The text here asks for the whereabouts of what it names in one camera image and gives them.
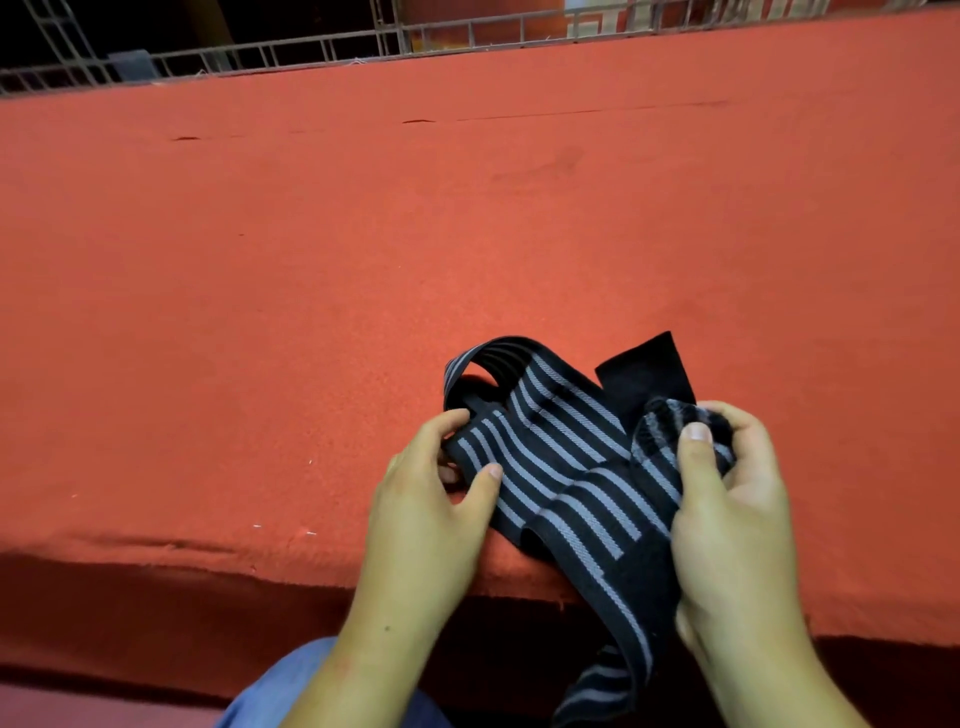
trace fingernail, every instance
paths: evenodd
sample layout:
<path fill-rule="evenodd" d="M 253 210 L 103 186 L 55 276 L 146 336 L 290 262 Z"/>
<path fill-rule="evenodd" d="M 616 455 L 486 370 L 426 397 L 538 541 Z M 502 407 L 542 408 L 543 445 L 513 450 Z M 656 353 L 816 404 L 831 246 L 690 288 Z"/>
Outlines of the fingernail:
<path fill-rule="evenodd" d="M 690 423 L 684 427 L 684 431 L 680 433 L 680 436 L 685 437 L 687 440 L 700 440 L 705 443 L 713 442 L 713 433 L 710 432 L 710 428 L 703 423 Z"/>

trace blue jeans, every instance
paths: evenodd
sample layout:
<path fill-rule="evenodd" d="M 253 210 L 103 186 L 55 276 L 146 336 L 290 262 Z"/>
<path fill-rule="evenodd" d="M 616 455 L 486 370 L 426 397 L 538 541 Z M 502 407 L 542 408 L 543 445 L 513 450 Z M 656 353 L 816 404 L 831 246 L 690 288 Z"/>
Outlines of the blue jeans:
<path fill-rule="evenodd" d="M 237 695 L 215 728 L 277 728 L 335 642 L 335 637 L 327 637 L 295 649 Z M 400 725 L 401 728 L 452 728 L 437 704 L 420 691 L 410 698 Z"/>

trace black and gray striped strap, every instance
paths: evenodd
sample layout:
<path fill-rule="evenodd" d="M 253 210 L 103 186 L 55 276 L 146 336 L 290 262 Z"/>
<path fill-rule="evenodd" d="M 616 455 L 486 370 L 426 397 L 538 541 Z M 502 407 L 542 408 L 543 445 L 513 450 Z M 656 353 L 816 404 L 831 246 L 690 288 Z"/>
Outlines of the black and gray striped strap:
<path fill-rule="evenodd" d="M 492 381 L 465 376 L 470 364 Z M 504 468 L 491 526 L 555 561 L 612 636 L 567 692 L 555 725 L 632 710 L 673 628 L 680 593 L 670 525 L 683 489 L 680 430 L 706 423 L 721 471 L 733 464 L 730 427 L 693 404 L 669 333 L 596 374 L 603 387 L 519 336 L 473 347 L 444 374 L 444 408 L 471 412 L 447 453 L 468 482 L 488 463 Z"/>

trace red carpeted surface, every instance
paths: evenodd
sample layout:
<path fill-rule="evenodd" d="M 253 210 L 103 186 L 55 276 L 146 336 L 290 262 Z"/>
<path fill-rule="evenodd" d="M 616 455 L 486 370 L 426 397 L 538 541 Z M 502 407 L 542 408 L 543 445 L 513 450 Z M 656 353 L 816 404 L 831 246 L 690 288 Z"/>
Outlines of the red carpeted surface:
<path fill-rule="evenodd" d="M 589 372 L 667 328 L 701 397 L 770 426 L 812 630 L 960 644 L 958 33 L 940 10 L 0 105 L 0 662 L 236 692 L 335 630 L 451 355 L 519 333 Z M 475 591 L 521 601 L 468 609 L 459 654 L 561 690 L 521 649 L 564 674 L 588 649 L 561 577 L 491 534 Z"/>

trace black velcro tab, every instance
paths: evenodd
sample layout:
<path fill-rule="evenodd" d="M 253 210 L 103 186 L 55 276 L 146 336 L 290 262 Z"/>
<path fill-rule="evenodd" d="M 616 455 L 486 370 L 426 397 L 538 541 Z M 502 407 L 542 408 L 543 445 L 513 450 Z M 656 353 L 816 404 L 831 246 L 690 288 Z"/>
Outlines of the black velcro tab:
<path fill-rule="evenodd" d="M 696 402 L 669 331 L 607 359 L 593 371 L 627 432 L 636 429 L 644 407 L 654 397 Z"/>

